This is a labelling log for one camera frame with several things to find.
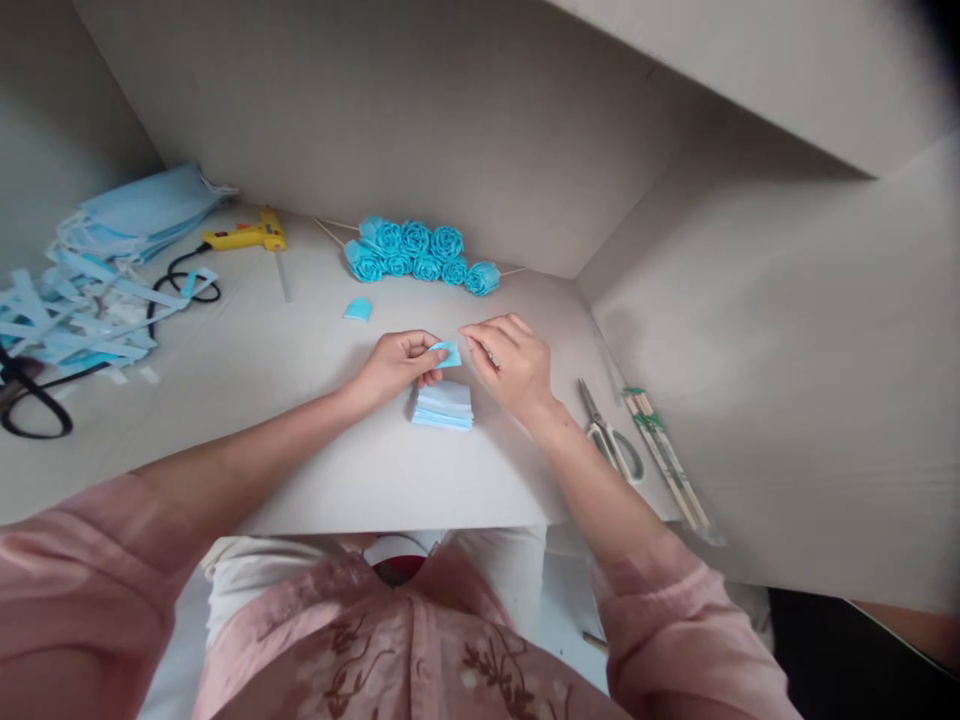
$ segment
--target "blue face mask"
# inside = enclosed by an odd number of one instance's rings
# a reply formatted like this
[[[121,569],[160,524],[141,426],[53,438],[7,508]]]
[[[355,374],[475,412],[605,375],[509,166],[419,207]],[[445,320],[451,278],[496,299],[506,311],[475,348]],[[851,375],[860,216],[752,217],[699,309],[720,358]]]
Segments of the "blue face mask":
[[[58,244],[103,261],[139,265],[238,192],[211,185],[194,164],[181,165],[80,203],[80,211],[57,228]]]

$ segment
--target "blue paper rose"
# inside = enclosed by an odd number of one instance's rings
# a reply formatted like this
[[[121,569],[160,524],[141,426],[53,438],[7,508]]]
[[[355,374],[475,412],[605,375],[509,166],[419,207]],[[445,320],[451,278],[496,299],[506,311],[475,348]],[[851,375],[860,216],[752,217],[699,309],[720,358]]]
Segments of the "blue paper rose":
[[[430,252],[441,260],[452,260],[463,252],[463,235],[456,228],[441,225],[430,238]]]
[[[383,261],[365,245],[351,240],[343,248],[350,271],[360,282],[380,282],[383,279]]]
[[[400,242],[402,239],[403,232],[396,223],[385,222],[377,228],[377,245],[387,257],[400,252]]]
[[[413,259],[413,276],[417,280],[424,280],[426,282],[439,280],[442,270],[443,263],[433,255],[421,255]]]
[[[467,279],[467,261],[461,255],[453,260],[447,260],[443,264],[443,272],[440,273],[443,281],[450,286],[463,285]]]
[[[430,250],[430,231],[421,222],[407,220],[401,228],[403,235],[400,240],[401,252],[410,257],[423,255]]]
[[[360,239],[369,240],[370,242],[376,242],[377,240],[377,230],[380,229],[380,226],[383,225],[385,220],[379,215],[371,215],[366,218],[362,223],[360,223]]]
[[[413,260],[406,255],[391,255],[386,259],[387,272],[394,277],[403,277],[413,271]]]
[[[360,223],[360,244],[380,257],[389,257],[400,252],[403,232],[400,226],[376,215]]]
[[[483,297],[492,293],[500,285],[500,271],[493,263],[477,263],[470,268],[463,284],[477,297]]]

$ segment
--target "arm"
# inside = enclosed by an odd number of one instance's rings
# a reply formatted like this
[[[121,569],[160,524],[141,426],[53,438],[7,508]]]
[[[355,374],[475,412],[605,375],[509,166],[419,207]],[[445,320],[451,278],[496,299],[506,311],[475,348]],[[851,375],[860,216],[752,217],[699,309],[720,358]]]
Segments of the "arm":
[[[554,398],[546,343],[516,315],[460,331],[481,379],[546,456],[600,565],[611,697],[636,717],[798,718],[783,672],[723,578],[667,530]]]
[[[470,357],[504,409],[530,433],[553,469],[580,531],[601,564],[619,560],[667,532],[600,454],[550,390],[550,348],[517,315],[461,328]],[[497,358],[490,360],[487,349]]]
[[[0,528],[6,715],[135,717],[173,604],[210,543],[411,381],[439,380],[435,342],[423,331],[385,335],[340,390]]]
[[[433,368],[447,351],[427,352],[437,342],[423,330],[384,335],[357,377],[339,390],[134,474],[182,508],[205,534],[227,535],[344,430],[414,380],[421,387],[441,380],[441,371]]]

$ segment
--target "glue gun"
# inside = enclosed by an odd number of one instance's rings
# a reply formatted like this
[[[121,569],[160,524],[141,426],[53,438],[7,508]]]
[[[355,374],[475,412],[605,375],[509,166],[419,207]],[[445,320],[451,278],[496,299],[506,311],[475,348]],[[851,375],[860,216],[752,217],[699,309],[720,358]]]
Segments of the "glue gun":
[[[263,245],[273,253],[277,260],[277,272],[280,273],[280,285],[283,287],[283,298],[287,303],[293,302],[290,295],[290,285],[287,282],[287,273],[283,267],[283,253],[287,249],[287,236],[283,232],[280,218],[272,208],[260,208],[260,222],[256,225],[237,223],[236,230],[220,232],[205,232],[203,241],[214,250],[236,250],[242,247]]]

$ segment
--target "yellow glue gun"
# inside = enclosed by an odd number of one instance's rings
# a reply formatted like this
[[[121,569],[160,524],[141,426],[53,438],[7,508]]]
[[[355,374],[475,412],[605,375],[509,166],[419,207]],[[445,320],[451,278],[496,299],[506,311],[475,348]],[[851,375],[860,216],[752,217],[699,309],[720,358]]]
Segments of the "yellow glue gun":
[[[270,252],[287,249],[287,236],[280,218],[269,207],[260,208],[260,222],[256,225],[237,223],[236,230],[204,233],[203,241],[214,250],[236,250],[254,245],[263,245]]]

